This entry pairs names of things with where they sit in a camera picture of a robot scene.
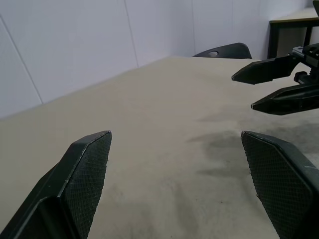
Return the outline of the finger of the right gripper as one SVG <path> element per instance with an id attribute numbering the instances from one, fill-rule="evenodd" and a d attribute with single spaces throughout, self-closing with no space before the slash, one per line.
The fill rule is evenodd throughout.
<path id="1" fill-rule="evenodd" d="M 291 75 L 299 60 L 293 55 L 252 62 L 232 76 L 232 81 L 261 84 Z"/>
<path id="2" fill-rule="evenodd" d="M 251 109 L 278 116 L 319 109 L 319 84 L 281 88 L 252 103 Z"/>

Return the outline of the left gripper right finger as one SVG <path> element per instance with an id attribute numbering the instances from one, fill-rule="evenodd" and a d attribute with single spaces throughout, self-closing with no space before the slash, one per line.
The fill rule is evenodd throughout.
<path id="1" fill-rule="evenodd" d="M 319 239 L 319 169 L 293 144 L 252 131 L 241 142 L 257 197 L 280 239 Z"/>

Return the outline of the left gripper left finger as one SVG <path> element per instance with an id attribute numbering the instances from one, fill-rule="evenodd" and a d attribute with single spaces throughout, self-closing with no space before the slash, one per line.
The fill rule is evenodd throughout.
<path id="1" fill-rule="evenodd" d="M 73 142 L 40 178 L 0 239 L 87 239 L 99 204 L 112 133 Z"/>

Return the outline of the black framed side table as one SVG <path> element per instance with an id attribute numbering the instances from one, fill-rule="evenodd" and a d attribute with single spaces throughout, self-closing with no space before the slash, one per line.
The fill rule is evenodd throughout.
<path id="1" fill-rule="evenodd" d="M 304 46 L 311 41 L 314 27 L 319 27 L 319 17 L 314 7 L 307 7 L 274 20 L 270 20 L 270 35 L 267 58 L 277 57 L 280 30 L 284 28 L 306 28 Z"/>

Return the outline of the dark chair back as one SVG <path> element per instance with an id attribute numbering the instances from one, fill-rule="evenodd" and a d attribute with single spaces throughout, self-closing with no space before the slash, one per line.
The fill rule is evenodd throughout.
<path id="1" fill-rule="evenodd" d="M 244 43 L 233 43 L 212 48 L 193 57 L 202 58 L 225 58 L 225 59 L 252 59 L 248 46 Z"/>

